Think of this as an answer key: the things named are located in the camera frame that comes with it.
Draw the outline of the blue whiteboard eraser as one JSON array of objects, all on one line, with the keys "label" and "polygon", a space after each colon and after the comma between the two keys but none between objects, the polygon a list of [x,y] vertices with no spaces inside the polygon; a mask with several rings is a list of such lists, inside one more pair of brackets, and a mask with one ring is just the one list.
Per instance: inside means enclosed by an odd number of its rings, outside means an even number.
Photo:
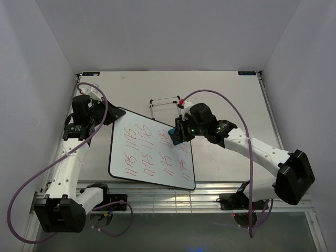
[{"label": "blue whiteboard eraser", "polygon": [[182,143],[181,136],[177,128],[170,129],[168,134],[173,142],[173,145],[179,145]]}]

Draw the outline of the white whiteboard black frame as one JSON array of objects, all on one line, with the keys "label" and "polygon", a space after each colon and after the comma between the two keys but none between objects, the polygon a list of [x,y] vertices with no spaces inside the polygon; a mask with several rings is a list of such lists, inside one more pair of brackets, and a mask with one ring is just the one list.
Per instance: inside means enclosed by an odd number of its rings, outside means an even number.
[{"label": "white whiteboard black frame", "polygon": [[112,126],[111,177],[192,191],[196,188],[192,145],[174,145],[172,126],[130,110]]}]

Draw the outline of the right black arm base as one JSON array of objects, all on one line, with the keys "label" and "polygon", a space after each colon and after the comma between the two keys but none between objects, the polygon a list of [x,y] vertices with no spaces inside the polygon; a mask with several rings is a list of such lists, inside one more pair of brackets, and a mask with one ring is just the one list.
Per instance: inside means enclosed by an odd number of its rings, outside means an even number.
[{"label": "right black arm base", "polygon": [[[221,193],[216,199],[220,203],[221,210],[240,210],[249,209],[249,184],[250,181],[244,181],[235,193]],[[257,183],[253,185],[252,210],[262,210],[266,196],[272,192],[267,183]]]}]

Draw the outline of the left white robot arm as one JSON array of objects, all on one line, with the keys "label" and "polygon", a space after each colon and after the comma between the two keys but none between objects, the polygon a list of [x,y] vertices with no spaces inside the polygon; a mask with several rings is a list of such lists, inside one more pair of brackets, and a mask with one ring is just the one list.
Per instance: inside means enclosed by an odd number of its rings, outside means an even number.
[{"label": "left white robot arm", "polygon": [[56,164],[53,180],[43,198],[37,199],[34,211],[47,233],[79,233],[86,216],[94,208],[107,209],[111,196],[107,184],[93,183],[76,194],[80,169],[89,150],[88,137],[98,125],[110,125],[126,112],[108,101],[89,95],[75,96],[72,113],[65,120],[60,154],[64,159]]}]

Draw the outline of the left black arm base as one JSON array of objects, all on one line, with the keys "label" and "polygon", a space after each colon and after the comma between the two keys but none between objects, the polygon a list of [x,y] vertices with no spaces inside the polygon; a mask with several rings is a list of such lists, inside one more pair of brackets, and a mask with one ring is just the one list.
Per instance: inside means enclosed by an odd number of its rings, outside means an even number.
[{"label": "left black arm base", "polygon": [[126,194],[111,194],[107,184],[93,183],[80,190],[76,202],[81,205],[86,214],[92,211],[126,210]]}]

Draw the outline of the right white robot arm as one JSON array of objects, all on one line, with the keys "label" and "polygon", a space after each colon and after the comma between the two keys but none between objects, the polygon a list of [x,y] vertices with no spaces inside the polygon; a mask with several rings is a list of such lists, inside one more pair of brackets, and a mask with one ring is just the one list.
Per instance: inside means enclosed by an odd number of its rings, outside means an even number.
[{"label": "right white robot arm", "polygon": [[217,120],[204,103],[180,101],[181,115],[175,128],[169,131],[174,145],[202,136],[208,142],[234,151],[265,168],[273,178],[259,183],[245,182],[232,199],[242,208],[250,208],[257,201],[278,198],[297,205],[315,182],[307,155],[300,151],[288,152],[251,138],[237,125]]}]

